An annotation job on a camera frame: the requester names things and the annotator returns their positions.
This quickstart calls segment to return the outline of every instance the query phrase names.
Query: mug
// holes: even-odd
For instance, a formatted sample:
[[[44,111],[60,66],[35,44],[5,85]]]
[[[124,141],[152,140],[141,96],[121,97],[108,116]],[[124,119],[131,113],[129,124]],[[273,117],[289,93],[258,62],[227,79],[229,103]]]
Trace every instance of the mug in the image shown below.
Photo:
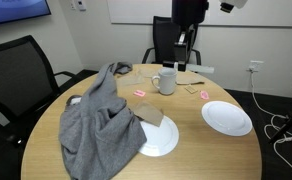
[[[173,68],[163,67],[158,71],[158,76],[152,77],[152,84],[163,95],[173,94],[176,86],[177,70]],[[154,80],[158,79],[158,85],[154,83]]]

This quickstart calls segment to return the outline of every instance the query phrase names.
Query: white plate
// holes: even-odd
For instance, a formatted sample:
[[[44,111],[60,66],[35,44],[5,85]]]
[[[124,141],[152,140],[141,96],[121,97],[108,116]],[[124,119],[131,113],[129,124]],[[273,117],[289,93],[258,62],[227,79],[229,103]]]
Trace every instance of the white plate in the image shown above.
[[[141,121],[147,142],[139,149],[146,156],[163,156],[171,152],[177,145],[179,132],[176,124],[164,116],[159,127]]]
[[[249,116],[242,109],[223,101],[206,103],[202,115],[213,129],[230,136],[243,136],[253,127]]]

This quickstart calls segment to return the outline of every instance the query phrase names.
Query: white wall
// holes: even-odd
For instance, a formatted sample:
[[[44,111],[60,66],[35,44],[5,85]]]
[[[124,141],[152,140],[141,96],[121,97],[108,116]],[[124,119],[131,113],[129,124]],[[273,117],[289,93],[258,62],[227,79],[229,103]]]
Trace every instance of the white wall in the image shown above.
[[[152,44],[151,25],[111,24],[105,0],[85,0],[87,11],[71,10],[59,0],[84,68],[98,70],[113,61],[141,63]],[[261,60],[254,75],[258,93],[292,97],[292,29],[201,27],[195,48],[208,78],[224,88],[250,91],[250,60]]]
[[[47,55],[54,72],[67,70],[78,73],[83,65],[78,56],[63,12],[56,0],[48,0],[52,15],[0,25],[0,43],[33,35]],[[61,84],[68,78],[59,76]],[[0,116],[0,123],[8,121]]]

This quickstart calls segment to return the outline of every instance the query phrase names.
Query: whiteboard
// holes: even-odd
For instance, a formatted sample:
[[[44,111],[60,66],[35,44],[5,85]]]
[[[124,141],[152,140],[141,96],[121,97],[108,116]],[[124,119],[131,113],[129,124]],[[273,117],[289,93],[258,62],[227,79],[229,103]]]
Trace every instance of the whiteboard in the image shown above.
[[[172,0],[107,0],[111,23],[152,24],[153,16],[171,16]],[[219,0],[209,0],[201,25],[292,27],[292,0],[248,0],[231,13],[220,10]]]

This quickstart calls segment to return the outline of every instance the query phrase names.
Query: table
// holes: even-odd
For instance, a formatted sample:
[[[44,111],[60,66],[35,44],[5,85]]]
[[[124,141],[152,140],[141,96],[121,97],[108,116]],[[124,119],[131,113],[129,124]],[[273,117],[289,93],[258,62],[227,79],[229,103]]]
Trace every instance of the table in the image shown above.
[[[148,68],[157,70],[160,65],[134,65],[133,71]],[[42,115],[36,124],[25,149],[22,162],[22,179],[69,179],[58,141],[60,115],[67,99],[82,95],[94,82],[96,75],[76,84],[63,93]],[[147,100],[163,109],[179,129],[179,142],[169,154],[148,157],[138,153],[113,179],[261,179],[261,153],[254,129],[240,137],[224,135],[212,129],[202,118],[201,108],[209,101],[238,103],[220,86],[202,77],[205,84],[193,85],[209,93],[203,100],[199,92],[188,93],[185,85],[178,85],[174,94],[163,96],[145,78],[142,84],[119,86],[118,96],[128,104]],[[137,89],[146,96],[133,95]]]

